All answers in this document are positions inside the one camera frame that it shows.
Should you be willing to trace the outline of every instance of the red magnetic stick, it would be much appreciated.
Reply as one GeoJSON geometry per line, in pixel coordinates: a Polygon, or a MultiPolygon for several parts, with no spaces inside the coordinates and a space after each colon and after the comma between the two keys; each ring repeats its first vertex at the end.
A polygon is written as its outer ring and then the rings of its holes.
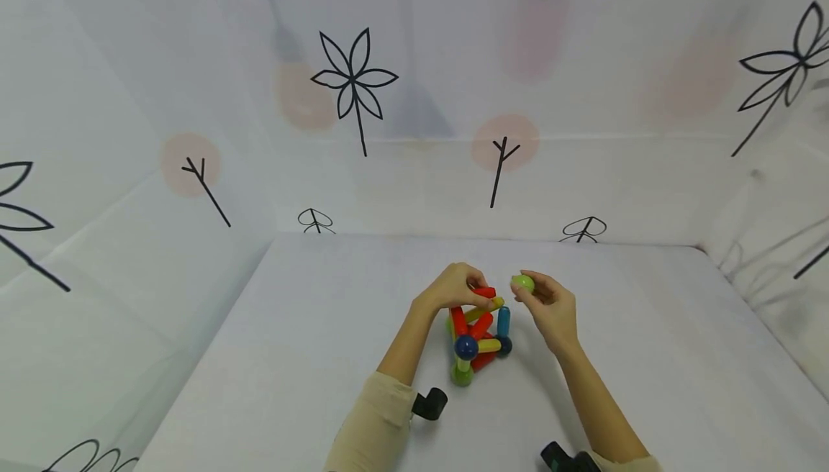
{"type": "Polygon", "coordinates": [[[471,369],[478,373],[486,364],[489,364],[497,357],[498,352],[479,353],[478,357],[471,359],[471,369]]]}
{"type": "Polygon", "coordinates": [[[471,330],[469,330],[469,335],[471,335],[475,341],[480,341],[481,337],[483,337],[484,334],[486,334],[486,331],[489,330],[489,327],[492,326],[493,320],[494,318],[489,312],[481,315],[481,319],[478,319],[478,322],[476,322],[473,327],[471,327],[471,330]]]}
{"type": "Polygon", "coordinates": [[[452,307],[449,309],[449,314],[452,315],[452,324],[455,326],[455,337],[467,335],[466,319],[463,317],[463,309],[461,307],[452,307]]]}
{"type": "Polygon", "coordinates": [[[484,288],[481,288],[481,289],[473,289],[472,292],[474,292],[475,294],[478,294],[479,296],[483,296],[487,299],[492,299],[493,297],[496,296],[495,287],[491,287],[491,286],[487,286],[487,287],[484,287],[484,288]]]}

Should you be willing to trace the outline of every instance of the green magnetic stick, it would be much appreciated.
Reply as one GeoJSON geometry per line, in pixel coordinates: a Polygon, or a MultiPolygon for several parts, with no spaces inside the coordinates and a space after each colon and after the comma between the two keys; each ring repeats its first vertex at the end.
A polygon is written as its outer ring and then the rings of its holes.
{"type": "Polygon", "coordinates": [[[533,281],[533,278],[529,276],[524,276],[523,274],[513,276],[512,282],[518,286],[524,287],[530,292],[530,294],[532,294],[535,291],[535,282],[533,281]]]}

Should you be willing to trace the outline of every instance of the magnetic ball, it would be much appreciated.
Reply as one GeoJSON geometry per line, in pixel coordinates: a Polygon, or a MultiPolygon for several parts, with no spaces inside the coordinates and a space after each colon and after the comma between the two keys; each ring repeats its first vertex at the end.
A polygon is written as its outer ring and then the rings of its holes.
{"type": "Polygon", "coordinates": [[[461,360],[471,360],[478,357],[478,341],[470,335],[461,335],[455,341],[455,355],[461,360]]]}
{"type": "Polygon", "coordinates": [[[495,339],[501,341],[501,350],[498,350],[498,357],[507,357],[509,352],[512,352],[512,340],[509,337],[495,336],[495,339]]]}
{"type": "Polygon", "coordinates": [[[523,274],[519,274],[518,276],[513,276],[512,277],[512,282],[515,283],[518,286],[524,287],[525,289],[527,289],[530,292],[530,294],[532,294],[535,290],[535,282],[533,281],[533,278],[531,278],[529,276],[524,276],[523,274]]]}

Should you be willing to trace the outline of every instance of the white tabletop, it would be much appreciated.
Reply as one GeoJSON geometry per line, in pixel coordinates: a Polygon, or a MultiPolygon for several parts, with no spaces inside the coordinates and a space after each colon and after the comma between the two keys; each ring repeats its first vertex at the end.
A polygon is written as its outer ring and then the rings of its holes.
{"type": "MultiPolygon", "coordinates": [[[[707,256],[691,248],[280,235],[164,419],[136,471],[321,471],[416,296],[467,260],[508,293],[520,268],[577,296],[579,335],[666,471],[825,470],[829,405],[707,256]]],[[[584,433],[523,305],[514,351],[449,383],[440,316],[415,386],[446,391],[415,418],[399,470],[539,471],[551,440],[584,433]]]]}

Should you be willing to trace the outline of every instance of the black clamp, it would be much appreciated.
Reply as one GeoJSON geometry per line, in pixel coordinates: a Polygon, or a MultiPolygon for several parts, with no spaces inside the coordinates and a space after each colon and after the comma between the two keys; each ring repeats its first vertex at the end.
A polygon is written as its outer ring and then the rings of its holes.
{"type": "Polygon", "coordinates": [[[448,401],[449,399],[443,391],[437,389],[437,387],[432,387],[426,397],[417,394],[412,412],[421,418],[434,422],[437,418],[440,418],[440,413],[443,412],[443,407],[446,407],[448,401]]]}

